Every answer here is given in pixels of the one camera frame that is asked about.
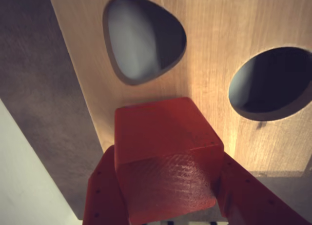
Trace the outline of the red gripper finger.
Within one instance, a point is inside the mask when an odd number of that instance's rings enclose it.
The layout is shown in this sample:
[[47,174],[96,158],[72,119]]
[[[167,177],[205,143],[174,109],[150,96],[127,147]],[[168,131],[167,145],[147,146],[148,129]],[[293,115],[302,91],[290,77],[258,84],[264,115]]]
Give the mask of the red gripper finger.
[[129,218],[115,171],[115,150],[110,146],[88,180],[84,225],[128,225]]
[[227,153],[215,186],[221,215],[230,225],[309,225]]

